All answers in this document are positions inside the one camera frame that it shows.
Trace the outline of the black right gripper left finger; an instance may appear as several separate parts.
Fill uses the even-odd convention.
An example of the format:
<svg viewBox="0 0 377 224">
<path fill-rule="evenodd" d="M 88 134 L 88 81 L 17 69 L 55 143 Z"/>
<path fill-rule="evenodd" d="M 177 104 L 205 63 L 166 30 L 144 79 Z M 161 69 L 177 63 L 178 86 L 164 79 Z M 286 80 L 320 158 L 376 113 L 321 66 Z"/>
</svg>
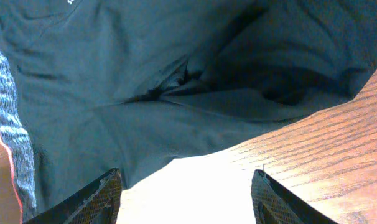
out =
<svg viewBox="0 0 377 224">
<path fill-rule="evenodd" d="M 116 224 L 122 189 L 120 171 L 110 169 L 60 204 L 24 224 Z"/>
</svg>

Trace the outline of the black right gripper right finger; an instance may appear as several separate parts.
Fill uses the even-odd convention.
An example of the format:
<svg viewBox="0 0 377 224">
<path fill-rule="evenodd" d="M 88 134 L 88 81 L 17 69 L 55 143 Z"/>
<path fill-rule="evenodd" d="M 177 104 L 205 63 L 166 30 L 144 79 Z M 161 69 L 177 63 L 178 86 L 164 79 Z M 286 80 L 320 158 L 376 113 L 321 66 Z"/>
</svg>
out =
<svg viewBox="0 0 377 224">
<path fill-rule="evenodd" d="M 337 224 L 263 170 L 254 171 L 251 198 L 256 224 Z"/>
</svg>

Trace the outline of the dark teal athletic pants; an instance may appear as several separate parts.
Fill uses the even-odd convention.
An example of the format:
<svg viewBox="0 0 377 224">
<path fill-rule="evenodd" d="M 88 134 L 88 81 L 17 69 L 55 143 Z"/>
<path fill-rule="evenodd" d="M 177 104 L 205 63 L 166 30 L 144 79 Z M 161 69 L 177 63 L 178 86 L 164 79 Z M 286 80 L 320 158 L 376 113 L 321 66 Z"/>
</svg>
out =
<svg viewBox="0 0 377 224">
<path fill-rule="evenodd" d="M 377 0 L 0 0 L 0 134 L 29 220 L 346 103 Z"/>
</svg>

